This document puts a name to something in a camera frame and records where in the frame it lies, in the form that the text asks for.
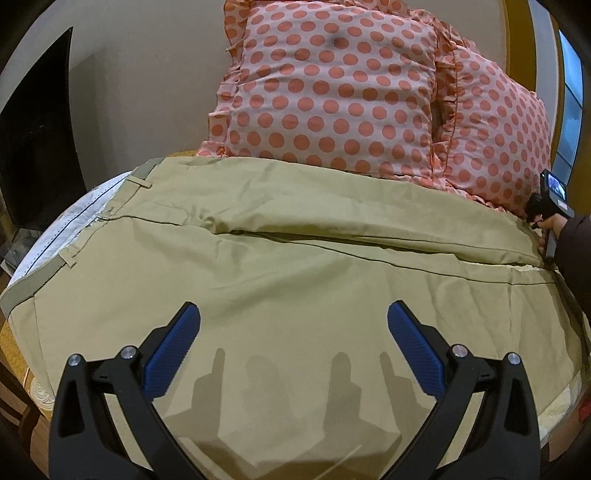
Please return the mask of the dark sleeve right forearm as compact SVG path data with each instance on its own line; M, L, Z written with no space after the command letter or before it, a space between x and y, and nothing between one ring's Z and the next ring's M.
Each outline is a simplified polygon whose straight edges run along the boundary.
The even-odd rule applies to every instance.
M591 315L591 221L589 215L569 219L562 228L555 263L581 310Z

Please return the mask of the person right hand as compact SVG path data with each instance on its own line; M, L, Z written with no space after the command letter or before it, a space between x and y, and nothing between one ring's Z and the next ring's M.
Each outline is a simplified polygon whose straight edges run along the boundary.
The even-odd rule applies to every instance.
M548 252L556 250L562 230L572 219L567 219L560 214L554 214L547 218L542 215L534 217L533 227L543 231L543 236L539 238L538 245L541 254L546 255Z

